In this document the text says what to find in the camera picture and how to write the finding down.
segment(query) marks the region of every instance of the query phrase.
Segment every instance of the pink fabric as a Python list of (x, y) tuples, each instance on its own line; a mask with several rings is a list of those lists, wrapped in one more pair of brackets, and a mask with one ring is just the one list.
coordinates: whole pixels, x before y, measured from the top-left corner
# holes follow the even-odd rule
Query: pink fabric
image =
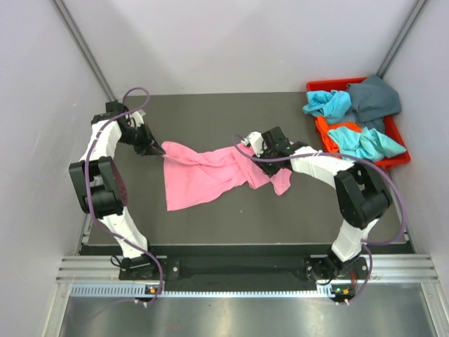
[[(239, 146), (245, 153), (254, 154), (252, 149)], [(163, 174), (167, 211), (210, 202), (247, 181), (253, 189), (271, 182), (277, 195), (290, 187), (291, 171), (282, 169), (270, 179), (234, 147), (198, 153), (178, 143), (164, 142), (162, 148), (166, 151)]]

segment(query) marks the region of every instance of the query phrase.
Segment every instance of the teal towel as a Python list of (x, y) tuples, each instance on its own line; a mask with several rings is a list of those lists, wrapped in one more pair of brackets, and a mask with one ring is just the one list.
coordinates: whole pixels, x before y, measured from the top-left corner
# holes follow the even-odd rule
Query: teal towel
[(305, 114), (326, 118), (328, 124), (335, 124), (351, 107), (351, 97), (346, 91), (307, 91), (307, 102), (302, 108)]
[(396, 143), (375, 128), (370, 130), (363, 128), (362, 132), (359, 133), (342, 126), (329, 130), (328, 135), (339, 146), (341, 153), (358, 158), (378, 161), (407, 151), (404, 146)]

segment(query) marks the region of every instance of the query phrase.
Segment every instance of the folded cloth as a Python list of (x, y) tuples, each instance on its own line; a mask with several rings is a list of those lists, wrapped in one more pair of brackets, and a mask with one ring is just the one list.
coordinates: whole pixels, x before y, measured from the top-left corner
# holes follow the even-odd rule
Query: folded cloth
[(329, 130), (328, 135), (338, 144), (340, 153), (373, 161), (391, 158), (407, 150), (373, 128), (371, 130), (363, 128), (362, 132), (358, 133), (342, 126)]
[(398, 92), (377, 75), (369, 76), (362, 83), (350, 84), (348, 93), (359, 122), (401, 112)]
[(326, 120), (322, 116), (318, 116), (315, 119), (315, 126), (316, 126), (316, 129), (320, 133), (321, 140), (323, 141), (323, 144), (326, 147), (327, 151), (334, 152), (334, 153), (338, 153), (340, 151), (340, 148), (329, 137), (329, 135), (328, 135), (329, 130), (333, 130), (334, 128), (339, 128), (342, 126), (346, 126), (348, 129), (353, 130), (355, 132), (362, 131), (362, 128), (358, 124), (354, 123), (353, 121), (329, 125), (326, 123)]
[(346, 91), (307, 91), (307, 102), (302, 108), (305, 114), (322, 116), (329, 124), (335, 124), (344, 116), (351, 107), (351, 98)]
[(360, 126), (361, 128), (368, 128), (368, 129), (372, 129), (375, 128), (376, 130), (378, 130), (381, 133), (385, 133), (385, 124), (384, 124), (384, 118), (378, 118), (378, 119), (374, 119), (372, 121), (359, 121), (356, 113), (352, 110), (349, 109), (349, 111), (344, 114), (343, 118), (341, 118), (341, 120), (338, 122), (338, 124), (341, 123), (348, 123), (348, 122), (354, 122), (357, 123), (358, 126)]
[[(251, 148), (239, 147), (246, 154), (254, 154)], [(235, 147), (198, 153), (178, 143), (164, 142), (162, 148), (166, 151), (163, 174), (167, 211), (210, 202), (247, 181), (253, 189), (271, 182), (277, 195), (290, 187), (291, 171), (281, 169), (268, 178), (254, 161), (241, 155)]]

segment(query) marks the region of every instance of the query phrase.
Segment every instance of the metal pole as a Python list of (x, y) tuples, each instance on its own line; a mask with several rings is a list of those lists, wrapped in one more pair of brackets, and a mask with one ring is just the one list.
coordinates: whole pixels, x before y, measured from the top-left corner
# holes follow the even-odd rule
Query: metal pole
[(385, 76), (385, 73), (389, 69), (399, 49), (401, 49), (404, 41), (410, 34), (413, 25), (417, 22), (417, 19), (419, 18), (420, 14), (424, 10), (424, 7), (427, 5), (428, 2), (429, 0), (417, 0), (415, 2), (415, 5), (413, 6), (410, 14), (408, 15), (406, 21), (404, 22), (401, 30), (399, 31), (399, 34), (397, 35), (393, 44), (388, 50), (387, 56), (385, 56), (385, 59), (382, 61), (382, 64), (380, 65), (380, 68), (377, 71), (377, 75), (379, 77), (383, 78)]
[(64, 1), (51, 0), (51, 2), (53, 3), (56, 11), (61, 17), (61, 20), (64, 22), (65, 27), (69, 30), (70, 35), (72, 35), (72, 38), (75, 41), (76, 45), (78, 46), (79, 51), (81, 52), (81, 54), (84, 57), (84, 60), (86, 60), (88, 66), (92, 70), (93, 75), (95, 76), (98, 83), (102, 87), (107, 98), (109, 100), (115, 100), (116, 98), (114, 96), (114, 93), (112, 92), (111, 87), (107, 83), (105, 76), (103, 75), (100, 67), (98, 66), (97, 61), (95, 61), (95, 58), (93, 57), (91, 50), (89, 49), (86, 41), (83, 38), (83, 35), (81, 35), (81, 32), (76, 26), (76, 23), (74, 22), (73, 17), (70, 14)]

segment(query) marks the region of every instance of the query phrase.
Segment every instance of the dark gray towel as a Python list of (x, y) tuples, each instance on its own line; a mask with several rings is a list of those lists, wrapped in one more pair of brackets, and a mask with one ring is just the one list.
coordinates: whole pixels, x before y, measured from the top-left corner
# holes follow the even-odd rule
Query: dark gray towel
[(399, 94), (377, 75), (362, 83), (350, 84), (351, 108), (359, 122), (373, 121), (389, 114), (401, 112)]
[(357, 123), (361, 128), (368, 128), (368, 130), (371, 130), (372, 128), (375, 128), (380, 133), (385, 133), (385, 124), (383, 118), (374, 119), (372, 121), (366, 121), (362, 122), (359, 121), (356, 117), (356, 114), (354, 111), (349, 110), (346, 114), (344, 114), (343, 118), (338, 121), (338, 123), (347, 123), (348, 121), (353, 121), (354, 123)]

